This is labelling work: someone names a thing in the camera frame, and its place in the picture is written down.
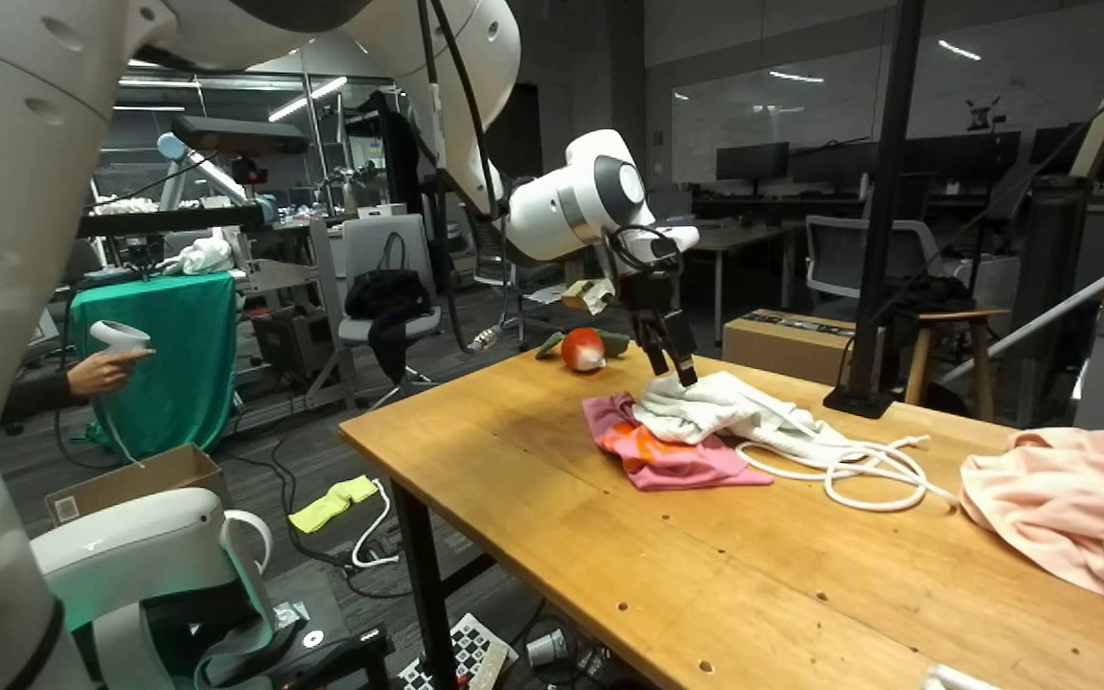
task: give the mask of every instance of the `chair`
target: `chair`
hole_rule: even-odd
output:
[[[859,300],[863,289],[863,248],[871,218],[808,214],[808,267],[806,282],[813,294]],[[884,281],[904,274],[956,274],[956,264],[937,255],[936,235],[919,218],[893,218]]]
[[[430,255],[430,239],[426,239],[422,214],[348,218],[348,222],[328,226],[328,230],[309,226],[309,255],[312,255],[312,272],[319,272],[319,290],[327,304],[327,318],[332,327],[332,352],[320,365],[309,389],[319,389],[332,368],[341,368],[341,378],[355,378],[351,375],[351,345],[366,345],[370,323],[348,318],[346,300],[348,300],[351,281],[358,272],[370,272],[381,260],[392,235],[398,235],[404,246],[404,267],[413,267],[422,274],[426,290],[435,294],[433,255]],[[422,318],[410,318],[401,327],[401,333],[410,342],[416,342],[416,337],[435,333],[439,323],[445,323],[445,312],[433,304],[433,312]],[[401,378],[394,378],[392,389],[381,389],[370,407],[398,400],[410,384],[430,387],[433,378],[426,373],[416,373],[413,365],[401,365]]]
[[[859,304],[864,222],[871,218],[830,218],[830,214],[808,214],[806,218],[806,235],[808,235],[806,282],[813,294]],[[956,274],[964,274],[964,260],[941,260],[928,222],[893,218],[884,281],[898,282],[898,281],[913,281],[913,274],[955,274],[956,281]],[[964,327],[971,345],[982,352],[973,400],[976,400],[982,418],[992,418],[992,368],[983,360],[983,345],[990,345],[990,318],[1000,318],[1000,314],[1004,312],[928,312],[928,314],[917,314],[904,402],[922,402],[936,333],[941,327]]]

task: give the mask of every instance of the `pink fabric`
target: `pink fabric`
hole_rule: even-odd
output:
[[[633,420],[633,395],[600,395],[581,402],[586,429],[596,448],[619,460],[633,488],[642,490],[691,490],[729,483],[774,483],[767,473],[744,464],[734,448],[715,437],[702,446],[673,446]]]
[[[1104,434],[1034,429],[963,464],[964,513],[1056,577],[1104,593]]]

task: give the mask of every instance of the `towel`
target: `towel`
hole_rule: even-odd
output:
[[[702,446],[711,434],[749,437],[756,446],[813,467],[863,455],[863,446],[850,437],[733,373],[702,375],[692,387],[657,375],[633,407],[633,418],[663,439]]]
[[[1104,593],[1104,429],[1032,429],[963,464],[964,513],[1048,576]]]
[[[586,429],[596,448],[619,460],[641,490],[691,490],[691,488],[762,488],[767,473],[749,467],[720,437],[698,446],[657,439],[633,418],[633,395],[600,395],[581,402]]]

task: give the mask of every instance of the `light fixture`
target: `light fixture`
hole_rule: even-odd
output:
[[[183,112],[183,106],[177,106],[177,103],[167,103],[167,106],[164,106],[164,103],[153,103],[153,106],[148,106],[148,103],[137,103],[137,106],[128,106],[128,103],[127,103],[127,106],[113,106],[113,112],[121,112],[121,115],[144,115],[144,112]]]
[[[298,106],[305,106],[305,103],[319,103],[319,98],[327,98],[328,90],[338,90],[338,89],[346,89],[346,83],[348,83],[348,78],[332,78],[332,82],[319,83],[309,97],[296,97],[296,98],[288,98],[282,106],[274,106],[274,112],[266,115],[266,121],[279,121],[279,119],[288,119],[291,112],[298,112]]]
[[[948,37],[937,37],[937,50],[948,50],[948,55],[955,55],[955,56],[963,56],[963,61],[982,61],[976,50],[955,47],[955,41],[948,41]]]
[[[756,103],[749,112],[756,112],[756,115],[798,115],[798,112],[806,112],[806,106]]]
[[[121,89],[183,89],[183,90],[200,89],[200,82],[164,82],[164,78],[137,78],[137,71],[127,71],[120,83]]]
[[[824,83],[821,71],[790,71],[790,70],[770,70],[774,82],[792,82],[792,83]]]

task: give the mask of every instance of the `wooden tabletop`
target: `wooden tabletop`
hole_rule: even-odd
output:
[[[733,368],[850,437],[928,437],[913,455],[956,490],[971,453],[1013,429],[887,407],[821,409],[824,387]],[[1104,685],[1104,598],[922,502],[853,513],[808,483],[636,490],[586,437],[578,402],[649,387],[641,355],[596,375],[513,355],[341,424],[657,685],[919,690],[936,663],[996,685]]]

